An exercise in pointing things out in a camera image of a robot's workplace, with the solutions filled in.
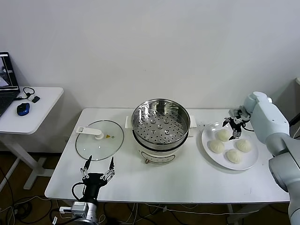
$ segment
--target laptop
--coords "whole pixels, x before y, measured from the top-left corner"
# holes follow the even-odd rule
[[[0,52],[0,116],[20,93],[8,52]]]

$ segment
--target white wall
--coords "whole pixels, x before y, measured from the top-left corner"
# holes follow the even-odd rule
[[[42,127],[20,137],[28,151],[62,151],[86,107],[169,98],[187,108],[228,108],[254,90],[279,98],[299,76],[298,0],[0,5],[0,49],[10,52],[19,83],[65,90]]]

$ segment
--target lid handle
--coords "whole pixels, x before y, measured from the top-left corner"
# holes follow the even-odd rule
[[[95,139],[101,140],[104,137],[104,134],[99,129],[88,128],[88,127],[78,127],[76,130],[78,134],[94,135]]]

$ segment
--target stainless steel steamer basket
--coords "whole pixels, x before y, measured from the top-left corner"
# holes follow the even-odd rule
[[[131,123],[135,138],[142,145],[154,151],[170,151],[186,140],[190,117],[176,102],[153,99],[134,110]]]

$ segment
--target glass lid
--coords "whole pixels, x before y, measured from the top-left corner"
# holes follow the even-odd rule
[[[95,135],[79,134],[76,140],[76,150],[85,159],[89,159],[91,155],[92,161],[108,158],[116,153],[123,143],[123,130],[119,124],[113,121],[96,121],[87,128],[101,130],[104,137],[99,140]]]

